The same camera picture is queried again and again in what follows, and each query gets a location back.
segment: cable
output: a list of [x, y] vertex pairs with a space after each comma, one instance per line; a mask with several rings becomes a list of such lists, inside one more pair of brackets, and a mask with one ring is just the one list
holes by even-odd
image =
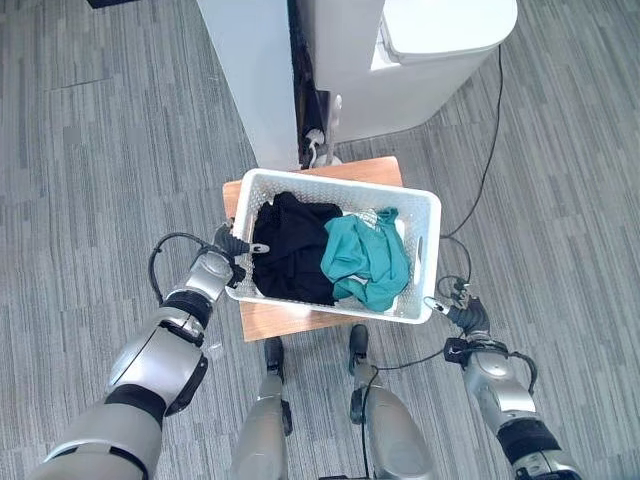
[[366, 442], [366, 435], [364, 433], [364, 424], [366, 423], [365, 412], [367, 411], [367, 399], [369, 398], [371, 385], [373, 384], [374, 380], [378, 377], [378, 373], [380, 373], [380, 371], [400, 370], [403, 368], [411, 367], [413, 365], [418, 365], [419, 363], [428, 362], [429, 360], [440, 355], [443, 351], [444, 349], [441, 348], [436, 353], [432, 353], [431, 355], [421, 358], [420, 360], [414, 360], [413, 362], [403, 363], [402, 365], [398, 365], [395, 367], [378, 367], [377, 365], [371, 365], [371, 368], [375, 370], [375, 373], [371, 377], [371, 380], [369, 380], [369, 383], [367, 384], [367, 389], [364, 392], [364, 398], [362, 399], [362, 423], [360, 424], [360, 437], [362, 441], [362, 458], [364, 460], [365, 478], [369, 478], [369, 460], [367, 458], [367, 442]]
[[453, 292], [449, 292], [444, 293], [442, 291], [442, 282], [444, 282], [445, 280], [449, 280], [449, 279], [454, 279], [456, 281], [456, 283], [460, 282], [462, 284], [469, 284], [471, 282], [471, 272], [472, 272], [472, 265], [471, 265], [471, 254], [469, 254], [469, 250], [467, 249], [467, 247], [464, 245], [464, 243], [462, 243], [460, 240], [458, 240], [455, 237], [446, 237], [444, 240], [451, 240], [452, 242], [456, 243], [457, 245], [459, 245], [462, 250], [464, 251], [464, 255], [467, 259], [467, 277], [463, 278], [459, 275], [444, 275], [443, 277], [440, 277], [438, 279], [438, 281], [436, 282], [436, 291], [438, 292], [438, 295], [440, 295], [441, 297], [444, 298], [448, 298], [449, 300], [452, 300], [453, 298]]
[[533, 396], [533, 387], [536, 384], [536, 380], [538, 380], [538, 366], [536, 365], [536, 362], [529, 355], [525, 355], [524, 353], [520, 352], [511, 352], [509, 356], [519, 358], [520, 360], [524, 360], [527, 363], [527, 366], [529, 367], [529, 373], [531, 374], [531, 379], [529, 380], [529, 388], [527, 389], [527, 391], [529, 392], [529, 395]]
[[480, 202], [480, 198], [482, 197], [482, 193], [484, 191], [484, 184], [487, 180], [487, 173], [489, 172], [489, 167], [491, 166], [491, 162], [493, 161], [493, 153], [496, 149], [496, 140], [498, 139], [498, 130], [500, 128], [500, 105], [502, 104], [502, 89], [504, 87], [504, 72], [502, 70], [502, 45], [498, 46], [498, 68], [500, 69], [500, 90], [498, 91], [498, 100], [496, 102], [496, 121], [495, 128], [493, 131], [493, 138], [491, 140], [491, 148], [489, 149], [489, 157], [487, 159], [487, 164], [484, 167], [484, 172], [482, 172], [482, 180], [480, 181], [480, 188], [478, 189], [478, 194], [476, 195], [476, 199], [471, 206], [471, 210], [467, 213], [467, 216], [464, 217], [464, 220], [460, 222], [460, 224], [451, 230], [449, 233], [444, 235], [440, 235], [440, 238], [451, 238], [453, 235], [458, 233], [458, 231], [467, 223], [473, 212], [475, 211], [478, 203]]
[[162, 245], [164, 245], [164, 243], [167, 240], [170, 240], [176, 237], [188, 238], [189, 240], [192, 240], [193, 242], [198, 243], [200, 245], [200, 250], [198, 252], [199, 254], [210, 248], [214, 248], [213, 245], [211, 245], [209, 242], [206, 242], [201, 238], [196, 237], [195, 235], [192, 235], [190, 233], [184, 233], [184, 232], [168, 233], [167, 235], [162, 237], [160, 240], [158, 240], [158, 243], [156, 243], [156, 246], [151, 251], [151, 255], [149, 256], [149, 263], [147, 265], [149, 283], [151, 283], [151, 289], [153, 290], [153, 293], [156, 296], [156, 300], [158, 300], [158, 305], [162, 305], [164, 303], [164, 299], [162, 298], [162, 292], [160, 291], [160, 286], [158, 285], [158, 279], [156, 277], [156, 269], [155, 269], [156, 256], [162, 252], [161, 247]]

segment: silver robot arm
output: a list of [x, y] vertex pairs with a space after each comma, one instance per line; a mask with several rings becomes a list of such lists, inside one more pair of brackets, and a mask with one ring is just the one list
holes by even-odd
[[233, 277], [228, 257], [200, 255], [143, 333], [124, 347], [105, 397], [76, 419], [29, 478], [152, 479], [163, 418], [184, 409], [204, 377], [204, 330]]
[[465, 387], [478, 401], [482, 418], [500, 442], [516, 479], [582, 479], [540, 418], [532, 387], [527, 389], [516, 379], [511, 362], [520, 354], [509, 354], [504, 344], [491, 338], [489, 317], [480, 300], [472, 298], [465, 309], [433, 299], [429, 304], [464, 331], [464, 340], [447, 341], [445, 359], [462, 366]]

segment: black cloth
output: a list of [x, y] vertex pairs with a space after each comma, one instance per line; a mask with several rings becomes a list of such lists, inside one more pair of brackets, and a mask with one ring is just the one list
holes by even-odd
[[333, 305], [333, 283], [320, 269], [329, 233], [324, 224], [341, 217], [332, 203], [302, 203], [290, 192], [260, 207], [253, 243], [269, 253], [253, 255], [253, 283], [267, 297]]

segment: white pillar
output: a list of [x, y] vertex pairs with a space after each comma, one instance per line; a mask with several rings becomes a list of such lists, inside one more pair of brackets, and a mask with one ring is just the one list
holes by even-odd
[[198, 0], [260, 167], [297, 170], [286, 0]]

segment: gray carpet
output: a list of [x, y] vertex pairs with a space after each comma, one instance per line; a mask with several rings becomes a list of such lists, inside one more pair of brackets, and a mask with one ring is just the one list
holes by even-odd
[[[153, 242], [171, 230], [210, 236], [222, 183], [255, 161], [195, 1], [92, 11], [83, 0], [0, 0], [0, 52], [0, 476], [18, 479], [100, 398], [118, 348], [153, 310]], [[460, 234], [495, 336], [537, 359], [540, 410], [594, 479], [640, 478], [639, 52], [636, 0], [520, 2], [495, 164]], [[337, 153], [395, 154], [407, 185], [440, 196], [448, 230], [489, 147], [495, 60], [426, 125]], [[167, 248], [163, 286], [192, 254]], [[463, 267], [443, 244], [439, 272]], [[224, 356], [167, 421], [159, 479], [225, 478], [257, 392], [261, 344], [242, 341], [232, 301], [216, 314], [209, 338]], [[454, 332], [437, 316], [368, 325], [380, 364], [433, 352]], [[336, 362], [347, 336], [284, 339], [292, 479], [362, 472], [351, 381]], [[510, 478], [456, 367], [437, 359], [383, 380], [441, 478]]]

